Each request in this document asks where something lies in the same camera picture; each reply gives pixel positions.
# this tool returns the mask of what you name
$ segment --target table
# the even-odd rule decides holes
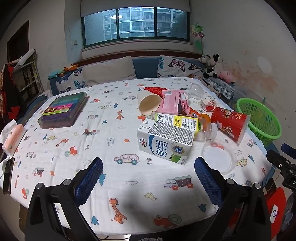
[[[59,185],[87,168],[95,157],[103,160],[103,174],[88,201],[80,206],[86,221],[97,234],[142,234],[180,227],[213,215],[218,207],[209,200],[194,172],[194,161],[200,156],[203,142],[194,141],[184,166],[139,151],[136,130],[143,116],[138,111],[137,94],[144,87],[187,89],[199,80],[190,78],[154,78],[118,81],[78,89],[86,91],[89,100],[72,127],[41,129],[37,120],[58,96],[50,98],[26,124],[27,132],[18,151],[12,172],[11,196],[28,208],[35,185]],[[205,93],[216,98],[202,86]],[[220,107],[227,107],[216,98]],[[199,111],[198,101],[190,105]],[[228,142],[239,162],[231,174],[238,184],[261,182],[271,168],[262,142],[248,130],[240,146],[226,134],[217,139]],[[250,140],[256,145],[249,146]],[[116,157],[136,156],[139,162],[118,164]],[[191,178],[192,188],[165,188],[169,179]],[[62,225],[69,227],[60,204],[56,210]]]

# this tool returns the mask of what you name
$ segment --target windowsill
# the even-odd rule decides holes
[[[193,52],[193,44],[190,42],[170,39],[129,39],[82,49],[82,57],[83,59],[86,59],[94,56],[137,50],[173,50]]]
[[[129,39],[129,40],[121,40],[117,42],[111,42],[111,43],[105,43],[105,44],[98,44],[96,46],[84,48],[81,51],[88,51],[91,49],[96,49],[100,47],[105,47],[105,46],[111,46],[111,45],[118,45],[118,44],[126,44],[126,43],[136,43],[136,42],[167,42],[167,43],[178,43],[178,44],[184,44],[184,45],[191,45],[192,43],[186,42],[186,41],[178,41],[178,40],[169,40],[169,39]]]

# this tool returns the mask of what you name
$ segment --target bottle cap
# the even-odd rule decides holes
[[[211,135],[210,135],[209,139],[213,140],[217,136],[218,127],[217,127],[216,123],[211,123],[211,127],[212,127],[211,128],[212,130],[211,130]]]

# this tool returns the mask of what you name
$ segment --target pink plush toy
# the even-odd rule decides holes
[[[225,80],[226,83],[234,83],[235,79],[231,73],[228,71],[221,71],[221,73],[218,75],[218,77],[222,80]]]

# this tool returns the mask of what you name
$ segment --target window blind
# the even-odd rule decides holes
[[[190,12],[189,0],[81,0],[81,17],[125,7],[163,7]]]

